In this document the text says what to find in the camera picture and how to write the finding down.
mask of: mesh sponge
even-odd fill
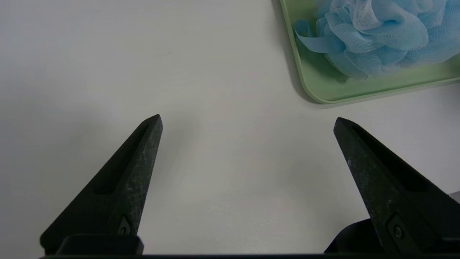
[[[460,53],[460,0],[317,0],[316,32],[345,45],[326,58],[356,79]]]

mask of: green tray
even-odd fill
[[[281,6],[300,81],[305,92],[319,103],[338,103],[460,80],[460,55],[437,65],[403,69],[391,76],[361,81],[348,78],[336,70],[324,54],[309,51],[294,36],[293,25],[298,20],[308,20],[312,28],[315,27],[316,19],[313,16],[316,12],[315,1],[281,0]]]

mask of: tray rim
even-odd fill
[[[310,89],[308,88],[308,84],[305,82],[305,77],[304,77],[304,74],[302,73],[302,68],[301,68],[302,67],[302,62],[300,60],[299,50],[297,49],[297,43],[296,43],[296,40],[295,40],[293,27],[291,25],[289,14],[287,12],[288,7],[287,7],[287,4],[286,4],[286,1],[287,0],[280,0],[281,9],[283,11],[284,21],[286,23],[286,28],[287,28],[287,34],[289,36],[289,41],[291,42],[291,47],[293,49],[294,59],[295,59],[296,67],[297,67],[297,72],[299,74],[300,83],[302,84],[302,88],[308,94],[308,96],[311,97],[314,101],[316,101],[316,102],[318,102],[320,104],[341,103],[341,102],[346,102],[346,101],[351,101],[351,100],[358,100],[358,99],[362,99],[362,98],[377,96],[377,95],[380,95],[380,94],[396,93],[396,92],[400,92],[400,91],[410,90],[410,89],[414,89],[414,88],[421,88],[421,87],[426,87],[426,86],[436,87],[436,86],[445,85],[446,83],[449,83],[449,82],[460,81],[460,76],[459,76],[459,77],[453,77],[453,78],[444,79],[444,80],[427,82],[427,83],[423,83],[423,84],[412,84],[412,85],[403,86],[403,87],[400,87],[400,88],[392,88],[392,89],[388,89],[388,90],[375,91],[375,92],[371,92],[371,93],[368,93],[368,94],[361,94],[361,95],[358,95],[358,96],[345,97],[345,98],[336,99],[336,100],[326,100],[326,99],[323,99],[321,97],[318,97],[313,92],[310,91]]]

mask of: screw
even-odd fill
[[[396,236],[397,238],[402,238],[402,236],[403,236],[403,231],[401,230],[401,228],[400,228],[398,225],[395,226],[395,228],[394,228],[393,231],[394,231],[395,236]]]

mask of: white table surface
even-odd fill
[[[40,234],[157,113],[145,253],[322,252],[368,217],[338,116],[460,190],[460,88],[314,104],[277,0],[3,0],[0,82],[6,259],[41,256]]]

